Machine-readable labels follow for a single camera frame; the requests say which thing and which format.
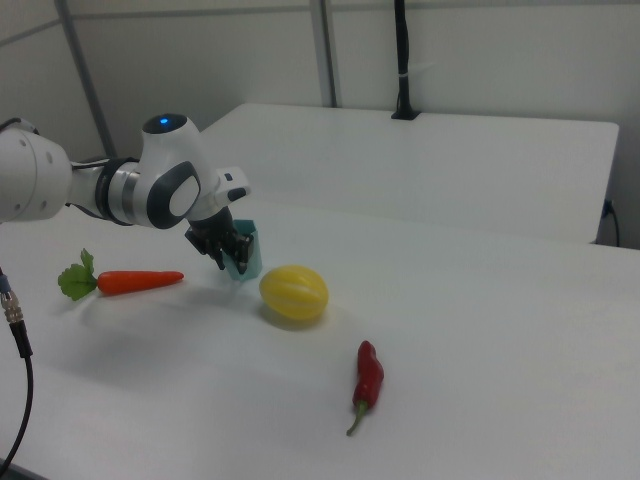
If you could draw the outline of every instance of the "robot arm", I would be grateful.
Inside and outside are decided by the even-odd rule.
[[[189,221],[187,239],[224,269],[246,271],[253,238],[233,227],[228,205],[250,193],[237,167],[213,170],[200,132],[183,115],[153,117],[140,160],[71,163],[55,143],[18,128],[0,131],[0,222],[50,218],[63,205],[119,225],[167,229]]]

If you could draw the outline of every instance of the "toy lemon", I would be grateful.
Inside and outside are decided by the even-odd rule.
[[[260,281],[260,295],[273,310],[294,320],[320,315],[329,302],[322,277],[302,265],[285,265],[268,272]]]

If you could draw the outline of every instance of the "table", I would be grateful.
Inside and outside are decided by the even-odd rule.
[[[247,104],[203,133],[261,199],[589,243],[618,126]]]
[[[246,105],[203,133],[216,165],[252,182],[232,212],[256,222],[263,272],[300,263],[325,278],[311,328],[266,309],[259,279],[235,283],[201,257],[185,224],[64,209],[0,225],[36,378],[16,464],[70,480],[635,479],[640,257],[587,244],[616,127],[387,117]],[[82,248],[98,272],[186,278],[74,304],[55,279]],[[386,378],[347,438],[364,339]],[[8,329],[0,378],[8,451],[25,383]]]
[[[265,271],[324,276],[314,328],[280,323],[257,279],[231,282],[180,226],[118,228],[71,209],[0,225],[36,376],[18,465],[70,480],[637,477],[637,252],[251,197],[233,212],[256,221]],[[98,272],[186,279],[72,304],[55,278],[83,247]],[[364,339],[386,378],[347,438]],[[5,450],[24,401],[8,328],[0,377]]]

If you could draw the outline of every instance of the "wall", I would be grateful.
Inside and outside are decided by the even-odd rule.
[[[53,0],[0,0],[0,121],[16,116],[72,160],[104,153]]]
[[[70,0],[119,155],[164,112],[200,128],[245,102],[327,105],[308,0]]]
[[[160,112],[204,128],[243,102],[330,106],[330,71],[338,106],[394,108],[391,0],[67,3],[120,155],[140,154],[140,125]],[[407,18],[415,107],[619,124],[609,197],[622,245],[640,248],[640,0],[407,0]],[[102,153],[53,0],[0,0],[0,32],[2,116],[74,159]],[[606,219],[600,241],[613,231]]]
[[[412,104],[427,112],[619,124],[609,197],[621,220],[622,245],[640,248],[637,3],[408,1],[410,62],[418,67],[413,71],[410,67]],[[391,5],[358,0],[331,3],[340,106],[395,110]],[[428,68],[419,71],[420,67]],[[613,244],[613,231],[611,221],[605,220],[601,241]]]

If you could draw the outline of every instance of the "orange carrot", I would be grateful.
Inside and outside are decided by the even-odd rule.
[[[114,270],[98,275],[98,289],[105,295],[118,295],[173,285],[183,278],[180,272]]]
[[[178,283],[180,272],[111,271],[93,276],[93,256],[85,249],[80,253],[82,265],[72,264],[58,276],[58,285],[74,302],[93,292],[96,287],[106,295],[137,292]]]

